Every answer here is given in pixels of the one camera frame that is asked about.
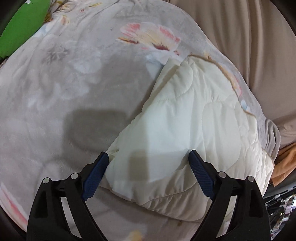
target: quilted fabric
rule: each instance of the quilted fabric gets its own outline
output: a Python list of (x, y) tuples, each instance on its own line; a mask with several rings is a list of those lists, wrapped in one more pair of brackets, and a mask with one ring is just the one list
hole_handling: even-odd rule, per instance
[[(193, 149), (230, 177), (254, 176), (265, 192), (274, 165), (259, 143), (256, 118), (217, 65), (190, 56), (165, 65), (142, 112), (108, 149), (112, 161), (101, 185), (169, 217), (201, 220), (211, 201), (188, 164)], [(226, 219), (234, 204), (233, 198)]]

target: beige sheet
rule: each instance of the beige sheet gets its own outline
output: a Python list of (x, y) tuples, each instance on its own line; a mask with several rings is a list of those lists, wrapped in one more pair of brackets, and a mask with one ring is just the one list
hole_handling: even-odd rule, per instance
[(238, 68), (275, 122), (281, 146), (296, 140), (296, 37), (269, 0), (166, 0), (187, 12)]

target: green object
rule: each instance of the green object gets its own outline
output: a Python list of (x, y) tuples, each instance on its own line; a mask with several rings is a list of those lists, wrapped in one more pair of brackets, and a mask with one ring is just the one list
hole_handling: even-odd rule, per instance
[(18, 9), (0, 36), (0, 57), (12, 55), (42, 26), (49, 6), (50, 0), (30, 0)]

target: orange cloth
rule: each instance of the orange cloth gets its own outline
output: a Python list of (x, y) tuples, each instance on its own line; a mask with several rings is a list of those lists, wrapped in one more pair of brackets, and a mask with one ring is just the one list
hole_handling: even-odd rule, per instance
[(296, 143), (279, 150), (271, 175), (274, 187), (280, 184), (296, 168)]

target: ribbed blue pad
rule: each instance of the ribbed blue pad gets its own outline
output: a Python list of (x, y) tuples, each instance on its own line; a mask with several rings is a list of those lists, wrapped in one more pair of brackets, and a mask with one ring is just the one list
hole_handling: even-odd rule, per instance
[(100, 181), (104, 176), (104, 173), (106, 171), (108, 164), (109, 164), (109, 157), (108, 157), (108, 154), (105, 153), (100, 158), (98, 163), (95, 165), (95, 167), (92, 169), (91, 173), (83, 183), (83, 194), (82, 194), (83, 201), (86, 201), (88, 198), (91, 198), (94, 195), (94, 193), (96, 192), (96, 189), (99, 186)]
[(209, 176), (204, 169), (199, 158), (195, 155), (194, 151), (191, 151), (188, 156), (189, 165), (204, 193), (205, 196), (213, 200), (214, 198), (214, 180)]

